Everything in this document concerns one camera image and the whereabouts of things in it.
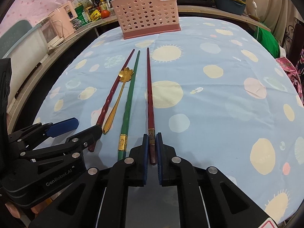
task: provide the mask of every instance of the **chopstick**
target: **chopstick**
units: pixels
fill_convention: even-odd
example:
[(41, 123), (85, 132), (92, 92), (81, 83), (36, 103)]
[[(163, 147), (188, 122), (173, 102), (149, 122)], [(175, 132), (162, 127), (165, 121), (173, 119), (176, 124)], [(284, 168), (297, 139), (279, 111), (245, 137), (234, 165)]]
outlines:
[(151, 65), (150, 65), (150, 51), (147, 48), (147, 101), (148, 101), (148, 135), (149, 135), (149, 153), (150, 164), (156, 165), (155, 153), (155, 124), (153, 111), (153, 95), (152, 95), (152, 80), (151, 80)]
[[(133, 50), (131, 51), (131, 53), (130, 53), (129, 57), (127, 58), (127, 60), (126, 60), (126, 62), (125, 62), (125, 64), (124, 64), (124, 66), (122, 67), (121, 71), (123, 71), (124, 68), (127, 67), (127, 65), (128, 65), (128, 63), (129, 63), (129, 61), (130, 61), (130, 59), (131, 59), (131, 57), (132, 57), (134, 51), (135, 51), (135, 49), (133, 49)], [(113, 84), (113, 86), (112, 86), (112, 88), (111, 88), (111, 90), (110, 90), (110, 93), (109, 93), (109, 95), (108, 95), (108, 97), (107, 97), (107, 99), (106, 99), (106, 101), (105, 101), (105, 103), (104, 103), (104, 105), (103, 105), (103, 107), (102, 107), (101, 113), (100, 113), (100, 115), (99, 115), (99, 117), (98, 117), (98, 119), (97, 119), (96, 124), (99, 124), (100, 126), (102, 126), (102, 124), (103, 124), (103, 122), (104, 122), (104, 120), (105, 120), (105, 115), (106, 115), (106, 113), (107, 113), (107, 111), (108, 111), (108, 109), (109, 109), (109, 105), (110, 105), (110, 103), (111, 103), (111, 101), (112, 101), (113, 95), (114, 95), (114, 93), (115, 93), (115, 91), (116, 91), (116, 89), (117, 89), (117, 87), (118, 87), (119, 79), (120, 79), (120, 76), (117, 76), (117, 78), (116, 78), (116, 80), (115, 80), (115, 82), (114, 82), (114, 84)], [(94, 152), (95, 146), (96, 146), (96, 143), (90, 145), (90, 146), (88, 147), (88, 150), (89, 150), (90, 152)]]
[(137, 53), (137, 57), (136, 57), (136, 61), (135, 61), (134, 69), (133, 69), (133, 75), (132, 75), (130, 86), (129, 86), (125, 113), (123, 114), (123, 124), (121, 125), (121, 131), (120, 131), (117, 161), (122, 160), (126, 157), (132, 98), (133, 98), (133, 92), (134, 92), (134, 85), (135, 85), (135, 78), (136, 78), (136, 72), (137, 72), (137, 67), (138, 67), (139, 55), (140, 55), (140, 50)]

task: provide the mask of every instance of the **blue gripper pad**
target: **blue gripper pad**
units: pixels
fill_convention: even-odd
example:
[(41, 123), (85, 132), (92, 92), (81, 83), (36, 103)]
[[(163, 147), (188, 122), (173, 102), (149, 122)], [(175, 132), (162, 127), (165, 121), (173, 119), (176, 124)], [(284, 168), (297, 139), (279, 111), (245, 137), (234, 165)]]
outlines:
[(50, 126), (49, 130), (47, 131), (47, 136), (55, 138), (66, 132), (77, 129), (78, 125), (79, 125), (79, 121), (75, 117), (58, 123), (54, 123), (53, 125)]
[(146, 185), (147, 176), (148, 176), (148, 148), (149, 148), (149, 137), (148, 137), (148, 135), (146, 135), (146, 139), (145, 139), (145, 141), (143, 141), (143, 143), (144, 143), (143, 146), (145, 147), (145, 155), (144, 155), (144, 158), (143, 158), (143, 167), (144, 167), (143, 184)]
[(162, 143), (162, 139), (160, 138), (161, 134), (157, 133), (156, 135), (156, 157), (157, 157), (157, 170), (158, 170), (158, 181), (159, 184), (162, 185), (163, 182), (163, 176), (162, 176), (162, 156), (161, 156), (161, 146), (160, 143)]

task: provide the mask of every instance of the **spoon handle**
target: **spoon handle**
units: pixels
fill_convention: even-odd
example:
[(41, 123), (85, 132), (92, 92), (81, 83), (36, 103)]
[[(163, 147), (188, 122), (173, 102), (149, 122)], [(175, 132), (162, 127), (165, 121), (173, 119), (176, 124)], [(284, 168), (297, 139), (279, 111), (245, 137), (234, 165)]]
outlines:
[(118, 98), (116, 100), (116, 103), (115, 103), (115, 105), (114, 105), (114, 107), (113, 107), (110, 115), (108, 116), (108, 118), (107, 118), (107, 120), (106, 120), (106, 122), (104, 124), (104, 127), (103, 127), (103, 133), (104, 134), (106, 134), (110, 130), (111, 126), (112, 126), (112, 123), (113, 123), (113, 120), (114, 120), (114, 116), (115, 116), (115, 113), (116, 113), (116, 110), (117, 110), (117, 107), (118, 107), (118, 103), (119, 103), (119, 100), (121, 98), (121, 94), (123, 93), (123, 90), (124, 90), (123, 88), (125, 87), (125, 84), (126, 83), (124, 82), (123, 85), (121, 86), (121, 89), (120, 89)]

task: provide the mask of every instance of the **red chopstick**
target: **red chopstick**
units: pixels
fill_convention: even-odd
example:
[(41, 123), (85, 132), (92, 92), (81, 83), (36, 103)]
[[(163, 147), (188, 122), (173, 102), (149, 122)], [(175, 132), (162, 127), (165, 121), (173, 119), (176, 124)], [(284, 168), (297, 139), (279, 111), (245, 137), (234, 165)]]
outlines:
[(153, 110), (153, 95), (152, 95), (152, 80), (151, 80), (151, 65), (150, 65), (150, 51), (147, 48), (147, 101), (148, 101), (148, 134), (149, 134), (149, 153), (150, 164), (156, 165), (155, 153), (155, 124), (154, 124), (154, 110)]
[[(125, 67), (127, 67), (127, 65), (128, 65), (128, 63), (129, 63), (129, 61), (130, 61), (130, 59), (131, 59), (131, 57), (132, 57), (134, 51), (135, 51), (135, 49), (133, 49), (132, 52), (130, 53), (130, 55), (129, 55), (128, 59), (126, 60), (124, 66), (122, 67), (121, 71), (124, 70)], [(119, 79), (120, 79), (120, 76), (117, 76), (117, 78), (116, 78), (116, 80), (115, 80), (115, 82), (114, 82), (114, 84), (113, 84), (113, 86), (112, 86), (112, 88), (111, 88), (111, 90), (110, 90), (110, 93), (109, 93), (109, 95), (108, 95), (108, 97), (107, 97), (107, 99), (106, 99), (106, 101), (105, 101), (105, 103), (104, 103), (104, 105), (103, 105), (103, 107), (102, 107), (101, 113), (100, 113), (100, 115), (99, 115), (99, 117), (98, 117), (98, 119), (97, 119), (96, 124), (99, 124), (100, 126), (102, 126), (103, 121), (105, 120), (105, 115), (106, 115), (106, 113), (107, 113), (107, 111), (108, 111), (108, 109), (109, 109), (109, 105), (110, 105), (110, 103), (111, 103), (111, 101), (112, 101), (113, 95), (114, 95), (114, 93), (115, 93), (115, 91), (116, 91), (116, 89), (117, 89), (117, 87), (118, 87)], [(96, 143), (90, 145), (90, 146), (88, 147), (88, 150), (89, 150), (90, 152), (94, 152), (94, 150), (95, 150), (95, 145), (96, 145)]]

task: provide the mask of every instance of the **curtain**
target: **curtain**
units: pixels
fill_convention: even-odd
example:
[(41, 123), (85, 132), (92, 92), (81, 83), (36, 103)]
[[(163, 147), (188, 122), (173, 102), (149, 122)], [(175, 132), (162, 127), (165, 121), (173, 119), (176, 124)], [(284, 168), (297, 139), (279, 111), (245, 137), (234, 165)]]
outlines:
[[(253, 0), (246, 0), (247, 14), (255, 15)], [(257, 16), (268, 28), (274, 37), (282, 42), (285, 28), (296, 24), (297, 20), (303, 21), (291, 0), (254, 0), (257, 6)]]

